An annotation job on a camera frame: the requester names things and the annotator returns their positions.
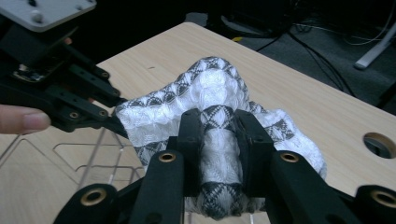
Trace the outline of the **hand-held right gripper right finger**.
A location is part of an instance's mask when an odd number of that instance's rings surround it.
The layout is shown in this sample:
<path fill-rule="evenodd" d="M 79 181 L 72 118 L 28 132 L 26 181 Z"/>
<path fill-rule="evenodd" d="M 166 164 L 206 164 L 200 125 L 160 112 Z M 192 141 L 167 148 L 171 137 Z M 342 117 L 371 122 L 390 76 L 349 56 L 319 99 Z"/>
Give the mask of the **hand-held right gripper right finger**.
<path fill-rule="evenodd" d="M 277 150 L 254 115 L 235 112 L 243 191 L 264 198 L 271 224 L 361 224 L 299 153 Z"/>

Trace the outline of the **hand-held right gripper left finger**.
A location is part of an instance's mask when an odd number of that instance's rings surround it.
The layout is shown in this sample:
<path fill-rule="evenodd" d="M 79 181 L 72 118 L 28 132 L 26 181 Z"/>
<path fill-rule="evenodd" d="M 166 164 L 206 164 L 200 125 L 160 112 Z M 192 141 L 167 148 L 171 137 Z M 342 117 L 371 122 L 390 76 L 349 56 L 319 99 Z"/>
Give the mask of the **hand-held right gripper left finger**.
<path fill-rule="evenodd" d="M 199 110 L 184 112 L 177 136 L 150 159 L 129 224 L 184 224 L 184 198 L 200 188 L 202 138 Z"/>

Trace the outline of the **clear acrylic organizer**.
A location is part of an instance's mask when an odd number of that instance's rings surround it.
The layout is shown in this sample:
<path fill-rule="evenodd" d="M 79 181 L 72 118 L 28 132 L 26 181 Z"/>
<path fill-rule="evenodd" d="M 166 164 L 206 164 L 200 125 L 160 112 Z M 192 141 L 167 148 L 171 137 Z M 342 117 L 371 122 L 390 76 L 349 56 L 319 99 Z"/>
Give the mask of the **clear acrylic organizer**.
<path fill-rule="evenodd" d="M 50 128 L 0 148 L 0 196 L 67 198 L 90 184 L 121 189 L 145 174 L 129 141 L 105 129 Z"/>

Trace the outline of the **white black patterned cloth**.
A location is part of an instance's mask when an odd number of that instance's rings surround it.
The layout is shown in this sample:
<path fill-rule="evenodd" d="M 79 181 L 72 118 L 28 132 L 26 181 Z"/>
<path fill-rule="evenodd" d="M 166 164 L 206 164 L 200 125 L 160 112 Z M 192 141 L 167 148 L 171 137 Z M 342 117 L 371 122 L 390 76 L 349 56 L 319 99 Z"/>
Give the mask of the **white black patterned cloth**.
<path fill-rule="evenodd" d="M 200 112 L 204 146 L 199 159 L 200 192 L 185 199 L 187 211 L 221 220 L 265 209 L 264 198 L 248 197 L 242 191 L 240 148 L 233 123 L 237 109 L 254 115 L 276 149 L 301 154 L 321 177 L 326 176 L 327 165 L 316 144 L 284 110 L 266 110 L 251 101 L 236 68 L 219 57 L 197 61 L 162 89 L 119 105 L 116 115 L 139 160 L 148 166 L 154 153 L 166 149 L 168 138 L 178 134 L 181 115 L 194 108 Z"/>

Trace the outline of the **black stand yellow striped base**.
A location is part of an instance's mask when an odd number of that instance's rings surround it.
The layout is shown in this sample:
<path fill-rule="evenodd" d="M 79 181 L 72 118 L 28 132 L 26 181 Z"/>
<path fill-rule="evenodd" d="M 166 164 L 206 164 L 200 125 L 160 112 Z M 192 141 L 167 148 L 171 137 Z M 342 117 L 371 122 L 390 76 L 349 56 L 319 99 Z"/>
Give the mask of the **black stand yellow striped base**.
<path fill-rule="evenodd" d="M 220 15 L 207 15 L 205 28 L 229 39 L 237 37 L 248 37 L 248 38 L 271 38 L 272 32 L 264 32 L 262 34 L 254 34 L 244 31 L 239 31 L 229 27 L 221 18 Z"/>

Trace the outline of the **white metal desk frame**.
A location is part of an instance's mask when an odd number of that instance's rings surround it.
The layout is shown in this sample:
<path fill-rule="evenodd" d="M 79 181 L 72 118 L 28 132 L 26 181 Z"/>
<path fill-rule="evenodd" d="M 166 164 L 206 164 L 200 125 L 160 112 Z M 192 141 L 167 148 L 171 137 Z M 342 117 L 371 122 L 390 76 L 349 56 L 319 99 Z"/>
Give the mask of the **white metal desk frame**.
<path fill-rule="evenodd" d="M 354 63 L 354 67 L 358 70 L 368 68 L 369 65 L 390 45 L 391 39 L 394 36 L 396 36 L 396 22 L 393 23 L 381 41 L 379 41 Z"/>

